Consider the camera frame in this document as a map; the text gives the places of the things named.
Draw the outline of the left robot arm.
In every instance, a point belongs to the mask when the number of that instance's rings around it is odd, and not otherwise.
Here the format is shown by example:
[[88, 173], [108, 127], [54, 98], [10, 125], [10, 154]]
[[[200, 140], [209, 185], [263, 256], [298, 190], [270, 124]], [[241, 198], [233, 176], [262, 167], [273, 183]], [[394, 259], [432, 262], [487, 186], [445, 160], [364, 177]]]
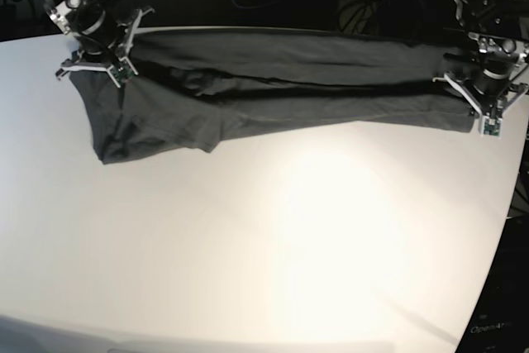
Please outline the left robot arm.
[[460, 25], [461, 52], [445, 57], [462, 69], [446, 71], [448, 83], [471, 106], [483, 136], [501, 135], [503, 117], [528, 94], [528, 40], [502, 24], [528, 14], [528, 0], [451, 0]]

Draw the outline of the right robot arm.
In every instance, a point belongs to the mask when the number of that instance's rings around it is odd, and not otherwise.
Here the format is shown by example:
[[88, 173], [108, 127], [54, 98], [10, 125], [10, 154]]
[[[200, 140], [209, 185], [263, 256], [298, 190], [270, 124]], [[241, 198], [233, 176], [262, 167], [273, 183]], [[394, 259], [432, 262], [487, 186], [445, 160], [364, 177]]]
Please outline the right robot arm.
[[129, 54], [141, 20], [152, 7], [133, 10], [125, 20], [111, 13], [118, 0], [45, 0], [49, 19], [65, 36], [75, 39], [79, 47], [60, 64], [58, 80], [80, 71], [105, 73], [117, 88], [138, 75]]

